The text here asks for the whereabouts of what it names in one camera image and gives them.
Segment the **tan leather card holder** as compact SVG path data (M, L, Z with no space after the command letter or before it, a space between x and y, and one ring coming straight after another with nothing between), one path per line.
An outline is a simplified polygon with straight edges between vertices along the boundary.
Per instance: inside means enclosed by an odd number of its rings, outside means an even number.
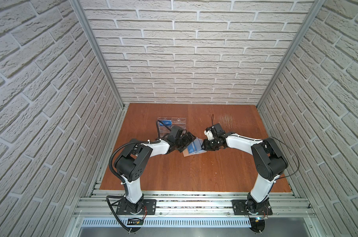
M206 151L202 148L203 140L196 138L192 143L190 143L187 148L183 151L184 157L199 155L205 153Z

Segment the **clear plastic organizer box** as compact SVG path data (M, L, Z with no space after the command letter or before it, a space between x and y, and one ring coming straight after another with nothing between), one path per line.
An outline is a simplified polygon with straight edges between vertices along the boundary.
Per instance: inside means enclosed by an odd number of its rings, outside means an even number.
M187 119L182 117L158 117L161 122L156 122L158 127L158 137L163 138L170 133L173 126L179 126L182 130L186 130Z

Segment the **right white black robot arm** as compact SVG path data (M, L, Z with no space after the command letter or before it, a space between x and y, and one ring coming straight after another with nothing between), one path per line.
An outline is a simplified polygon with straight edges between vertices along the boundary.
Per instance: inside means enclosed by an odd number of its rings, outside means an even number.
M254 139L237 133L217 134L209 130L204 134L207 138L203 141L202 149L206 151L233 148L253 156L258 176L248 194L246 207L252 214L258 212L265 206L273 185L288 167L288 161L274 139Z

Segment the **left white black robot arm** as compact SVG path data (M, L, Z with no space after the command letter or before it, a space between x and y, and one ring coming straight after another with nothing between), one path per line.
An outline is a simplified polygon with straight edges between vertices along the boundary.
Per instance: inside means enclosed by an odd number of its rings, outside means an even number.
M132 139L117 148L109 158L108 167L124 186L125 199L130 204L140 204L143 193L140 187L142 176L151 157L167 155L173 151L183 152L196 136L173 126L167 135L153 141Z

